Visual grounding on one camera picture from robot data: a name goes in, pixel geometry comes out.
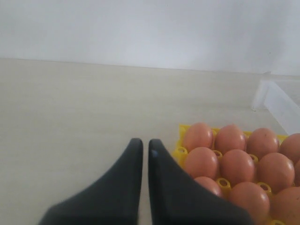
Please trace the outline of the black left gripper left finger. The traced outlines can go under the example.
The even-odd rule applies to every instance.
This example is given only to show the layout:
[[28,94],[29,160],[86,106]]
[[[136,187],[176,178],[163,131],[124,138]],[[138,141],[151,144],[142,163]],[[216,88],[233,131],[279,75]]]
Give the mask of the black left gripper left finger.
[[143,172],[143,142],[130,140],[114,165],[80,193],[52,206],[41,225],[136,225]]

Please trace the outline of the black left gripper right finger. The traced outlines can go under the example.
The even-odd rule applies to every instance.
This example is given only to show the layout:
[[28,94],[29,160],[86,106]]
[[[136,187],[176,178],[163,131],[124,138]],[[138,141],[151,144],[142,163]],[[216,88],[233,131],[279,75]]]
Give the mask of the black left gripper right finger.
[[196,183],[162,141],[149,141],[148,184],[154,225],[252,225],[242,208]]

